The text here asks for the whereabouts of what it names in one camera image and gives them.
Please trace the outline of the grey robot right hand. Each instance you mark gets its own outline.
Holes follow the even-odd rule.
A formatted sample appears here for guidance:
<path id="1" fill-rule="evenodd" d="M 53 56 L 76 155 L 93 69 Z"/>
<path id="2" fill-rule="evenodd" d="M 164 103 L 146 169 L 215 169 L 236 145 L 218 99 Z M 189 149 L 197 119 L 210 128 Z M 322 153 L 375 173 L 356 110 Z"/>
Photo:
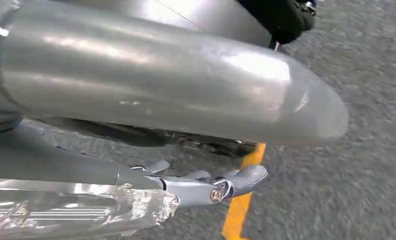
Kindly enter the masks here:
<path id="1" fill-rule="evenodd" d="M 24 120 L 240 158 L 342 137 L 335 90 L 282 47 L 315 0 L 0 0 L 0 240 L 131 236 L 252 192 L 261 164 L 165 175 L 47 143 Z"/>

